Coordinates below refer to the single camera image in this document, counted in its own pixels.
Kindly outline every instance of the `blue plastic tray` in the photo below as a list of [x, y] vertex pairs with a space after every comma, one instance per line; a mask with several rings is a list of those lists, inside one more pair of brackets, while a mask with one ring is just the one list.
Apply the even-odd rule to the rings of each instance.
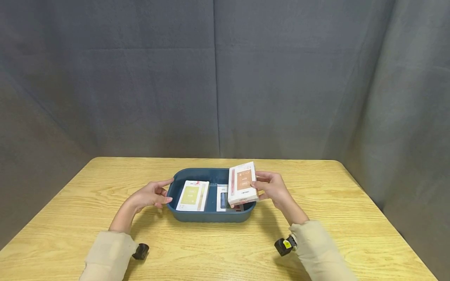
[[[199, 222], [199, 223], [241, 223], [250, 217], [250, 212], [256, 205], [256, 202], [244, 204], [242, 212], [226, 213], [216, 212], [217, 185], [228, 184], [229, 169], [209, 169], [209, 168], [188, 168], [179, 171], [174, 176], [174, 182], [170, 185], [167, 196], [173, 198], [172, 202], [167, 204], [169, 210], [173, 213], [175, 219], [181, 222]], [[180, 200], [183, 186], [187, 180], [209, 181], [208, 197], [203, 212], [177, 211], [176, 206]]]

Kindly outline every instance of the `wood grain tabletop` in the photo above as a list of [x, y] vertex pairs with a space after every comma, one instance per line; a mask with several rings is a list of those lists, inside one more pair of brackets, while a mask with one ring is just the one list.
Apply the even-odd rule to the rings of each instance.
[[[98, 157], [91, 160], [0, 251], [0, 280], [77, 280], [97, 233], [122, 202], [149, 181], [184, 168], [228, 168], [248, 160]], [[255, 160], [281, 173], [294, 199], [320, 220], [359, 280], [435, 280], [342, 164], [326, 160]], [[150, 246], [131, 260], [125, 280], [309, 280], [294, 253], [274, 242], [289, 234], [270, 200], [244, 223], [182, 223], [146, 208], [131, 235]]]

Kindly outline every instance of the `gray backdrop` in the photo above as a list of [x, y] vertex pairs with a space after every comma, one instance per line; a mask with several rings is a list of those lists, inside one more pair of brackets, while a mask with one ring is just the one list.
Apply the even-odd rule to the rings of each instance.
[[449, 13], [446, 0], [2, 1], [0, 247], [95, 156], [336, 159], [445, 278]]

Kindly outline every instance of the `white package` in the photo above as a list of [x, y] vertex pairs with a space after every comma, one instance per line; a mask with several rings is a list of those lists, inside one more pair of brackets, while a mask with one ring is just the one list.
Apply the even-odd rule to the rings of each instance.
[[256, 181], [255, 164], [242, 164], [229, 169], [228, 203], [230, 205], [259, 201], [258, 191], [251, 187]]
[[203, 212], [208, 195], [209, 182], [187, 180], [184, 183], [176, 210]]

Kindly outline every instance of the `beige jacket sleeve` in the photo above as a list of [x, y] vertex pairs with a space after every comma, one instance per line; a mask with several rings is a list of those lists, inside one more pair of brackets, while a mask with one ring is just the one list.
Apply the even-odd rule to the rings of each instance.
[[89, 254], [80, 281], [122, 281], [137, 244], [130, 235], [100, 232]]
[[357, 280], [320, 222], [293, 224], [289, 229], [297, 242], [296, 254], [312, 281]]

